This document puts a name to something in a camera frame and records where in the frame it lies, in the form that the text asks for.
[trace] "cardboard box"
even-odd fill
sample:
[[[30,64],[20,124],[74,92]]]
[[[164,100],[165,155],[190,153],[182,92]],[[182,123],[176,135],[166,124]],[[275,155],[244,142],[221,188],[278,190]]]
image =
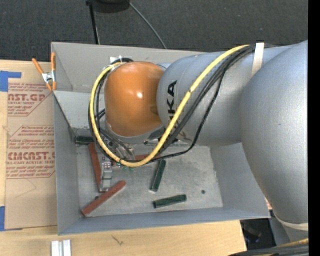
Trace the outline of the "cardboard box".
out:
[[[41,62],[43,70],[50,64]],[[31,61],[0,60],[8,79],[5,229],[57,224],[52,94]]]

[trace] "black floor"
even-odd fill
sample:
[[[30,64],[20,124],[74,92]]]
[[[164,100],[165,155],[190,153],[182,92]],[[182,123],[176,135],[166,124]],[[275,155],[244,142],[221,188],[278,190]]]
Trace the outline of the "black floor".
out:
[[[256,41],[289,45],[308,38],[308,0],[131,3],[169,49],[212,52]],[[101,44],[162,48],[131,7],[119,9],[105,5],[103,12],[96,12]],[[0,59],[48,61],[51,41],[95,43],[85,0],[0,1]]]

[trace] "blue tape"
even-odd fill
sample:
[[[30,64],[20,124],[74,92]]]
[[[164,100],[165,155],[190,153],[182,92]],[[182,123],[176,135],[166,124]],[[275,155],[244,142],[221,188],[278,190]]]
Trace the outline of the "blue tape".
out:
[[[21,78],[21,72],[0,71],[0,92],[8,91],[9,78]]]
[[[5,207],[0,206],[0,231],[5,231]]]

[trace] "metal bracket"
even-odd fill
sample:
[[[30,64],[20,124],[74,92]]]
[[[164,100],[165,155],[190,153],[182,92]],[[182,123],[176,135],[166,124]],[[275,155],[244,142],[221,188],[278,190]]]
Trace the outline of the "metal bracket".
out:
[[[100,191],[107,191],[111,186],[112,179],[112,163],[110,159],[103,157],[101,163],[101,182]]]
[[[56,71],[55,70],[51,70],[48,73],[42,73],[41,75],[46,83],[49,83],[49,80],[51,80],[51,79],[54,82],[56,81]]]
[[[51,256],[71,256],[71,240],[51,241]]]

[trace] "orange clip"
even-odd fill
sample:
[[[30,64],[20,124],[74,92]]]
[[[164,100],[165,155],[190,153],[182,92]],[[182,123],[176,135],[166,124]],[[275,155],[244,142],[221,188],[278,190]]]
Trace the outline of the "orange clip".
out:
[[[43,80],[46,83],[46,87],[52,92],[52,90],[57,89],[57,82],[56,82],[56,54],[54,52],[51,53],[51,71],[48,73],[44,73],[43,69],[37,62],[35,58],[32,58],[32,62],[35,65],[36,70],[40,73],[43,77]],[[49,80],[52,79],[52,87],[49,84]]]

